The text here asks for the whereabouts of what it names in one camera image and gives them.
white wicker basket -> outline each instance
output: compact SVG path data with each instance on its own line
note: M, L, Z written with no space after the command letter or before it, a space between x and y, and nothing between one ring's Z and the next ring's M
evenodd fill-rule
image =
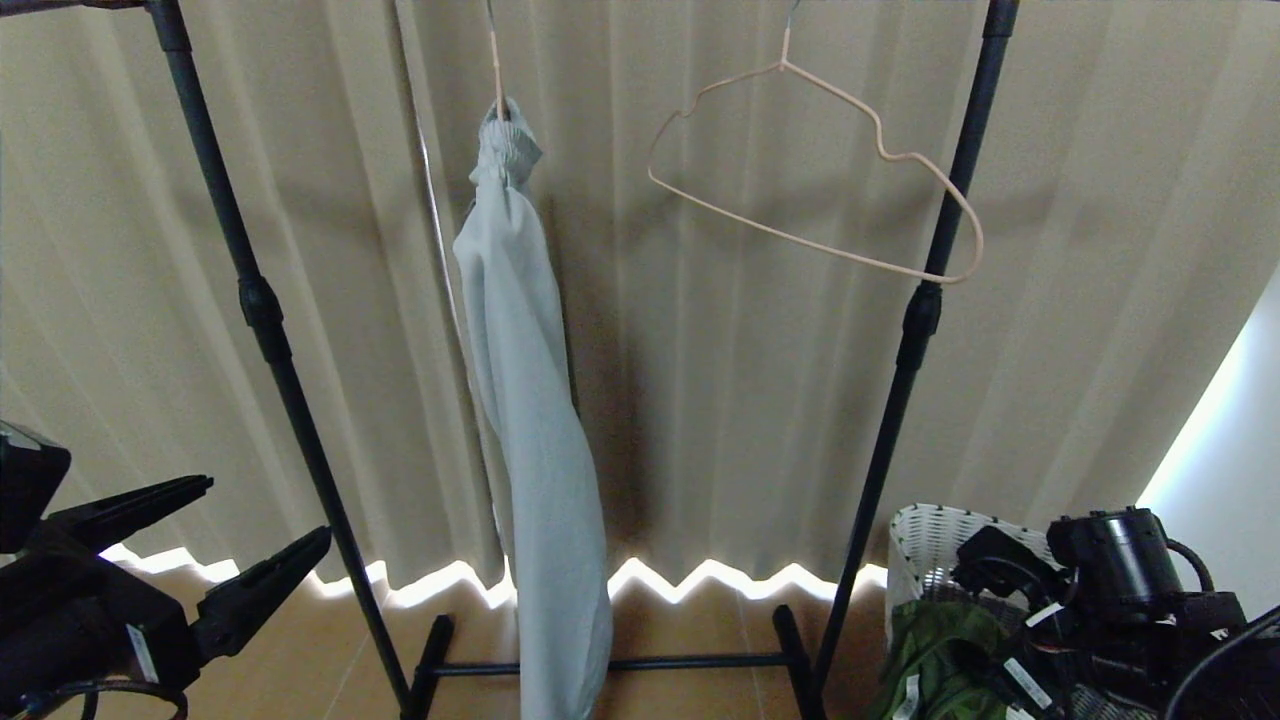
M1055 568L1044 533L1004 520L943 505L915 503L899 510L888 524L888 587L884 589L884 635L892 643L893 609L913 600L972 600L951 579L956 550L974 533L995 525ZM1006 626L1016 624L1027 611L1021 594L1007 600L983 593L978 598Z

white wall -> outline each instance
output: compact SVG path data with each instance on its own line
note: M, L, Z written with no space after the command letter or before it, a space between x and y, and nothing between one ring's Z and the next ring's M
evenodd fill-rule
M1138 503L1248 618L1280 603L1280 269Z

curtain fold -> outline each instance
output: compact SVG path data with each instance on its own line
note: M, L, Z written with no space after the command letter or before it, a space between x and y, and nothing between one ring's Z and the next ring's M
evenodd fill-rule
M612 562L672 582L707 557L836 575L913 287L644 176L671 110L777 58L786 9L495 3L506 86L547 150L532 200ZM509 488L440 245L493 102L483 4L184 10L366 560L394 585L456 559L495 582ZM891 150L946 168L983 12L801 3L791 54L872 104ZM204 561L248 562L321 523L148 18L5 18L0 64L0 413L72 450L56 502L215 475L131 546ZM929 501L1041 525L1137 498L1280 259L1277 64L1262 5L1023 4L970 193L987 260L946 291L882 519ZM708 97L659 170L922 264L931 179L878 163L864 118L792 79Z

laundry basket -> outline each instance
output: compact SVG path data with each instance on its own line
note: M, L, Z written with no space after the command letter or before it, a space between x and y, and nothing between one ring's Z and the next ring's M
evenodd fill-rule
M893 609L913 600L977 602L991 611L1006 630L1012 630L1027 616L1027 600L1020 593L1000 598L983 592L977 598L951 579L959 559L956 550L974 533L995 525L1032 550L1053 568L1044 533L997 518L943 505L915 503L899 510L888 524L888 587L884 589L884 637L892 637ZM1153 717L1106 701L1085 685L1071 693L1075 717L1101 720L1146 720Z

tiled floor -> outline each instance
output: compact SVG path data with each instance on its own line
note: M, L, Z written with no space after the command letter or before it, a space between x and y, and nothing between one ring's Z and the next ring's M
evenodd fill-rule
M188 619L207 583L189 570L148 580L183 601ZM385 588L378 588L385 596ZM765 601L742 598L709 580L678 605L634 584L614 598L613 656L777 650L771 615L785 602L796 615L805 647L817 647L828 603L797 588ZM844 642L827 689L832 720L859 717L876 689L883 657L883 591L860 588L854 597ZM448 612L457 621L449 650L453 661L516 660L516 618L508 605L489 610L468 585L415 607L387 607L385 618L406 673L417 662L431 620ZM210 664L187 689L191 717L244 720L347 720L398 717L378 653L351 594L326 600L300 588L259 637L233 659ZM433 720L515 719L516 678L443 679ZM78 705L54 717L74 720ZM168 717L147 698L106 697L101 720ZM614 673L600 694L598 720L707 719L790 720L797 717L786 671L681 670Z

